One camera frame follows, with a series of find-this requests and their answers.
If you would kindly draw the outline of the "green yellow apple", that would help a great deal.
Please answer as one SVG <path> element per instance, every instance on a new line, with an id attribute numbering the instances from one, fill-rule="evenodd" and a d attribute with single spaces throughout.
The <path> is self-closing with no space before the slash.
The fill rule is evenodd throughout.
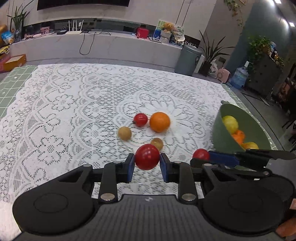
<path id="1" fill-rule="evenodd" d="M 254 150 L 258 150 L 259 147 L 255 142 L 247 142 L 247 143 L 242 143 L 241 147 L 243 147 L 243 149 L 247 150 L 247 149 L 254 149 Z"/>

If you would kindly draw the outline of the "orange mandarin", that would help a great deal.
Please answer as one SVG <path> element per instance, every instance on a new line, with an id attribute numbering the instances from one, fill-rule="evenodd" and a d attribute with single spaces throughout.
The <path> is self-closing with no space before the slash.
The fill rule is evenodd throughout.
<path id="1" fill-rule="evenodd" d="M 239 145 L 241 145 L 244 142 L 245 133 L 241 130 L 237 130 L 234 134 L 232 134 L 232 137 Z"/>
<path id="2" fill-rule="evenodd" d="M 154 113 L 149 120 L 150 128 L 157 133 L 165 132 L 170 127 L 170 124 L 169 116 L 163 112 Z"/>

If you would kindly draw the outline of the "brown kiwi fruit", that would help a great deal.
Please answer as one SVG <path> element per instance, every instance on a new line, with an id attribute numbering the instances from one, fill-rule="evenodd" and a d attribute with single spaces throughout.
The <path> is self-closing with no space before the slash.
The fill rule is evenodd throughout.
<path id="1" fill-rule="evenodd" d="M 164 146 L 163 141 L 160 138 L 153 138 L 150 144 L 155 146 L 159 151 L 161 151 Z"/>
<path id="2" fill-rule="evenodd" d="M 128 141 L 132 137 L 132 131 L 129 127 L 127 126 L 122 126 L 118 129 L 118 137 L 123 140 L 123 141 Z"/>

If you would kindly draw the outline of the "red green apple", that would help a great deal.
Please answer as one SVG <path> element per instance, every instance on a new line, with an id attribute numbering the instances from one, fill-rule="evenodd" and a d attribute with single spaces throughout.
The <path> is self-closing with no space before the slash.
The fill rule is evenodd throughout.
<path id="1" fill-rule="evenodd" d="M 222 117 L 222 121 L 223 121 L 224 126 L 226 127 L 227 131 L 230 134 L 236 133 L 236 131 L 239 128 L 239 124 L 238 124 L 238 121 L 236 120 L 236 118 L 234 118 L 233 116 L 230 116 L 230 115 L 226 115 L 226 116 Z"/>

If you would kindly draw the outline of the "green colander bowl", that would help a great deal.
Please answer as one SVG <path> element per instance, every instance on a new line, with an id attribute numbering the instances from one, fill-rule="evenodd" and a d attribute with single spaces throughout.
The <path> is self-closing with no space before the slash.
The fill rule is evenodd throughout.
<path id="1" fill-rule="evenodd" d="M 234 154 L 247 149 L 270 150 L 270 142 L 259 123 L 243 109 L 221 101 L 212 129 L 217 152 Z"/>

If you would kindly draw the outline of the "orange mandarin by tomato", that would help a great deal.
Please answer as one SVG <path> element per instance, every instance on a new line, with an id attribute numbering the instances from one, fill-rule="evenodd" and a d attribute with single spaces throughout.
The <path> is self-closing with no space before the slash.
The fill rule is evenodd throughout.
<path id="1" fill-rule="evenodd" d="M 157 133 L 165 132 L 170 127 L 170 124 L 169 116 L 163 112 L 154 113 L 149 120 L 150 128 Z"/>

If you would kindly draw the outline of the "red cherry tomato with stem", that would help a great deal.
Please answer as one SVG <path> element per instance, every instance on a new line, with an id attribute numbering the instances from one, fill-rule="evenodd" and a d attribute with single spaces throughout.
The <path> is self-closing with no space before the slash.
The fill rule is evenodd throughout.
<path id="1" fill-rule="evenodd" d="M 147 122 L 148 122 L 148 117 L 144 113 L 136 114 L 132 121 L 132 123 L 139 128 L 145 126 Z"/>

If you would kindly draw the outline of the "blue water jug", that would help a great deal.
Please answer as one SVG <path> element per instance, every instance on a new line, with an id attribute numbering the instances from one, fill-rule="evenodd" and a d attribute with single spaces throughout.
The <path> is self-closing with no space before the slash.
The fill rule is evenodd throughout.
<path id="1" fill-rule="evenodd" d="M 243 67 L 239 67 L 235 70 L 233 76 L 230 79 L 231 85 L 236 89 L 241 89 L 248 78 L 248 65 L 246 61 Z"/>

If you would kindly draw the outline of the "dark cabinet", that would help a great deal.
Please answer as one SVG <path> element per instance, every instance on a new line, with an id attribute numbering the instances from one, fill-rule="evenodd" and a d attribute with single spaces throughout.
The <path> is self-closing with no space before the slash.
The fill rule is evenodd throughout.
<path id="1" fill-rule="evenodd" d="M 261 97 L 267 97 L 273 90 L 280 74 L 280 66 L 267 54 L 255 65 L 250 80 L 245 84 L 247 89 L 255 92 Z"/>

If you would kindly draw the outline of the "white plastic bag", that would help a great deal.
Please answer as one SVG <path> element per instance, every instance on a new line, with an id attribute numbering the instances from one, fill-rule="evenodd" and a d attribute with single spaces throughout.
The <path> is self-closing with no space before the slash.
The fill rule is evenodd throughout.
<path id="1" fill-rule="evenodd" d="M 208 71 L 208 75 L 216 78 L 217 77 L 217 73 L 218 73 L 218 65 L 216 63 L 216 59 L 214 59 L 212 62 L 211 62 L 211 66 L 210 66 L 210 69 Z"/>

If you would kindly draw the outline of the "potted plant by bin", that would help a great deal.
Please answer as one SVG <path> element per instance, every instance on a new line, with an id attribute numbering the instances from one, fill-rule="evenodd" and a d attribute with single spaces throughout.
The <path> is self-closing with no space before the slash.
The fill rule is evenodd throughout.
<path id="1" fill-rule="evenodd" d="M 215 44 L 215 40 L 213 40 L 212 43 L 210 43 L 208 36 L 203 35 L 201 31 L 200 31 L 200 34 L 201 34 L 202 42 L 204 46 L 203 47 L 199 46 L 199 48 L 203 51 L 203 54 L 205 56 L 204 62 L 200 68 L 200 74 L 203 76 L 207 76 L 212 66 L 211 64 L 212 61 L 215 60 L 215 58 L 218 56 L 229 56 L 230 54 L 224 53 L 223 50 L 233 49 L 235 47 L 234 46 L 225 47 L 221 45 L 224 39 L 226 38 L 225 36 Z"/>

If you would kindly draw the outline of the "white marble tv console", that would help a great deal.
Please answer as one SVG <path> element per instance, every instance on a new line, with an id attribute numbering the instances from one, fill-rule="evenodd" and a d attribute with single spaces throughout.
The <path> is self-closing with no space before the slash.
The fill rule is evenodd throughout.
<path id="1" fill-rule="evenodd" d="M 11 56 L 26 55 L 28 61 L 91 58 L 130 61 L 174 68 L 181 48 L 122 33 L 47 35 L 10 46 Z"/>

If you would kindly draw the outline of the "green grid table mat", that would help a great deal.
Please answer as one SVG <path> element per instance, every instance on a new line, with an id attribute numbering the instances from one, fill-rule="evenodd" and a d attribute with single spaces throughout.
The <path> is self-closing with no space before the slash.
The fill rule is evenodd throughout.
<path id="1" fill-rule="evenodd" d="M 8 106 L 16 99 L 16 94 L 20 91 L 25 82 L 32 76 L 37 68 L 34 65 L 25 65 L 16 67 L 10 72 L 1 73 L 0 85 L 0 115 L 3 118 L 6 115 Z"/>

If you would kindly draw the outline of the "red box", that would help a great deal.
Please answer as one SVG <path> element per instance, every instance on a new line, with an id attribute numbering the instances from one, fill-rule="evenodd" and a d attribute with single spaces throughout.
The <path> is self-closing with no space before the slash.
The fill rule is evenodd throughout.
<path id="1" fill-rule="evenodd" d="M 141 39 L 147 39 L 149 35 L 149 30 L 146 28 L 139 27 L 137 28 L 136 37 Z"/>

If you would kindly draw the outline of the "white wifi router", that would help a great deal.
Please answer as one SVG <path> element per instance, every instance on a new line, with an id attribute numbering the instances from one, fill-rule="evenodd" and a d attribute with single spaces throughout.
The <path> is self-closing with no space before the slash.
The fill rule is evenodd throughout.
<path id="1" fill-rule="evenodd" d="M 73 20 L 72 26 L 68 26 L 68 30 L 66 32 L 66 35 L 78 35 L 82 33 L 82 27 L 84 24 L 84 20 L 81 22 L 77 22 L 77 20 Z"/>

